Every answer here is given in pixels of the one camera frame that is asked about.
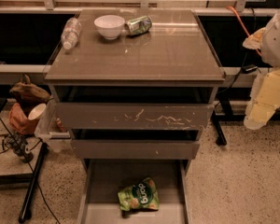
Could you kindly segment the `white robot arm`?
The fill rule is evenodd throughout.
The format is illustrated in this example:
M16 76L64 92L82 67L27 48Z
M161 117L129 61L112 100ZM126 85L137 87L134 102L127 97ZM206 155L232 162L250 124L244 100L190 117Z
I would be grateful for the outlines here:
M258 74L254 79L245 110L244 126L258 130L280 107L280 8L265 27L243 42L243 46L259 49L262 61L273 68L266 75Z

